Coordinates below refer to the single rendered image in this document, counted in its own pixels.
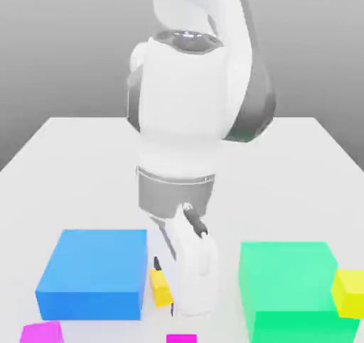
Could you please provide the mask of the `large blue box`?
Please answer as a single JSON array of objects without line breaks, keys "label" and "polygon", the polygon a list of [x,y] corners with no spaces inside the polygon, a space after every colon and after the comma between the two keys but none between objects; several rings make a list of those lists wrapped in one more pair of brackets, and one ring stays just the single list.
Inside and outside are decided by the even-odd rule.
[{"label": "large blue box", "polygon": [[140,320],[144,229],[65,229],[36,288],[43,320]]}]

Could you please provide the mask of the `small violet cube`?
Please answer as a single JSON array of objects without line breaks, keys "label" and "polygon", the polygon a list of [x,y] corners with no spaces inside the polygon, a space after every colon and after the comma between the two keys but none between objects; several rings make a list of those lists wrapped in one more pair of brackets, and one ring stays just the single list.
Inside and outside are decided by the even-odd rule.
[{"label": "small violet cube", "polygon": [[19,343],[64,343],[60,322],[49,321],[25,325]]}]

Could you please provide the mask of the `small lime yellow cube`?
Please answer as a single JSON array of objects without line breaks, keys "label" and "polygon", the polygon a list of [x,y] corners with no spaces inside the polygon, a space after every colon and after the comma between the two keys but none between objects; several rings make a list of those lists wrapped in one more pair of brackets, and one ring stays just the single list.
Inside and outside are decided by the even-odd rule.
[{"label": "small lime yellow cube", "polygon": [[340,317],[364,319],[364,271],[338,268],[331,294]]}]

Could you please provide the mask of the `large green box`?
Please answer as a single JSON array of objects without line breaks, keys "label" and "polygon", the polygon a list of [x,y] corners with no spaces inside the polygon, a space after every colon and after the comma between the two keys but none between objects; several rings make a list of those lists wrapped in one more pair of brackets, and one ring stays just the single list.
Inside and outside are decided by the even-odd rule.
[{"label": "large green box", "polygon": [[244,241],[238,280],[250,343],[353,343],[359,321],[331,295],[338,263],[322,241]]}]

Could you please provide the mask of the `small pink cube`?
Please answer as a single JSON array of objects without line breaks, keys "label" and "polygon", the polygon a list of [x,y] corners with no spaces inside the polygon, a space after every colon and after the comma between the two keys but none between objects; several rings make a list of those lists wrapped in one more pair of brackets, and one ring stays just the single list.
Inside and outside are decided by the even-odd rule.
[{"label": "small pink cube", "polygon": [[166,343],[197,343],[196,334],[167,334]]}]

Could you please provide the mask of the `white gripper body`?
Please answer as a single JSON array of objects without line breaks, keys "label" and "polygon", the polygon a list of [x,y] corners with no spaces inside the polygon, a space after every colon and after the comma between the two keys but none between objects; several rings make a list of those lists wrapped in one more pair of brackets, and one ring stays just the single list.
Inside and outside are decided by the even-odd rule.
[{"label": "white gripper body", "polygon": [[171,219],[150,219],[149,246],[173,296],[173,317],[211,314],[218,300],[218,248],[203,218],[179,207]]}]

